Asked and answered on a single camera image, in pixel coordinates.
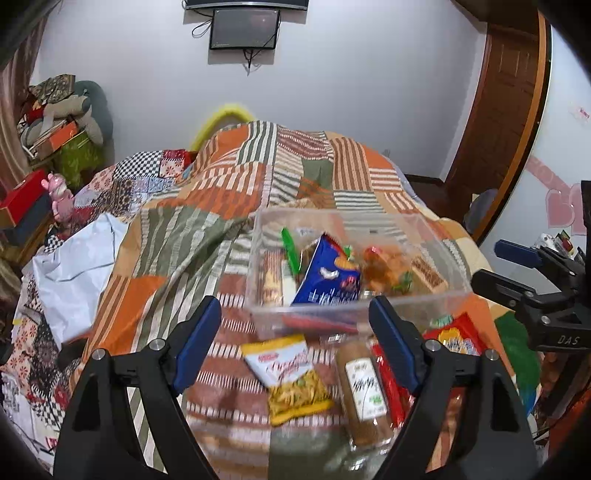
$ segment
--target patchwork quilt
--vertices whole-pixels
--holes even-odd
[[[25,277],[24,305],[18,312],[22,345],[9,369],[21,389],[30,391],[32,404],[38,397],[49,405],[44,418],[49,411],[48,421],[59,428],[69,392],[93,350],[106,348],[112,355],[140,350],[155,338],[166,338],[191,316],[203,296],[213,295],[222,304],[222,325],[181,406],[220,478],[342,478],[342,469],[355,466],[358,459],[348,456],[345,418],[338,407],[272,429],[265,388],[242,360],[240,345],[257,340],[243,309],[251,214],[273,205],[339,209],[360,216],[422,213],[467,276],[489,268],[461,226],[413,202],[389,160],[342,135],[256,121],[218,132],[192,163],[183,150],[133,155],[99,173],[76,196],[74,232],[104,211],[127,221],[129,229],[83,356],[63,372],[49,367],[57,351],[47,338],[34,281]],[[62,241],[52,236],[46,252]],[[507,310],[471,296],[453,313],[464,311],[512,373],[493,323]],[[310,348],[316,370],[335,391],[333,352],[314,343]],[[129,400],[147,463],[163,469],[139,391],[130,393]],[[459,400],[450,399],[450,406],[450,421],[432,467],[441,465],[449,452]],[[372,478],[383,459],[365,458],[362,467],[348,475]]]

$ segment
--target pink figurine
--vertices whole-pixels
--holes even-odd
[[[66,179],[62,175],[50,173],[47,180],[41,181],[41,186],[49,192],[56,222],[67,227],[74,209],[74,196],[67,187]]]

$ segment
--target door frame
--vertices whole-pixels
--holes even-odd
[[[538,22],[540,25],[540,35],[538,41],[538,71],[535,77],[534,94],[532,96],[530,110],[527,115],[527,120],[525,121],[525,128],[521,134],[521,139],[509,165],[509,170],[503,179],[503,183],[499,187],[499,191],[497,192],[494,201],[473,234],[473,239],[479,246],[484,241],[487,234],[491,231],[496,220],[499,218],[499,215],[509,200],[511,193],[513,192],[513,188],[515,188],[515,185],[517,184],[519,176],[525,167],[525,163],[530,156],[530,152],[540,126],[542,113],[544,112],[546,94],[548,92],[548,84],[550,82],[550,62],[552,53],[551,27],[550,23],[540,12],[538,12]],[[508,30],[507,28],[497,26],[495,26],[495,28]],[[452,164],[452,168],[450,169],[450,174],[446,179],[446,183],[452,180],[457,173],[457,169],[460,167],[460,165],[455,165],[456,160],[460,159],[464,153],[464,150],[468,148],[467,139],[469,138],[469,135],[476,123],[476,111],[480,101],[482,100],[485,84],[484,80],[488,72],[491,47],[492,37],[490,32],[488,32],[486,35],[484,58],[482,60],[482,70],[480,72],[480,79],[478,82],[476,95],[474,97],[474,103],[472,104],[472,111],[470,112],[470,117],[464,131],[464,136],[460,143],[460,147],[457,150],[456,159],[454,160],[454,164]]]

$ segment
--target spice jar label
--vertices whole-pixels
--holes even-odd
[[[359,421],[373,420],[388,413],[374,365],[369,358],[351,360],[345,365]]]

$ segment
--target blue snack bag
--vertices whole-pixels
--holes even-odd
[[[359,266],[347,260],[340,245],[324,233],[292,304],[338,305],[357,300],[360,289]]]

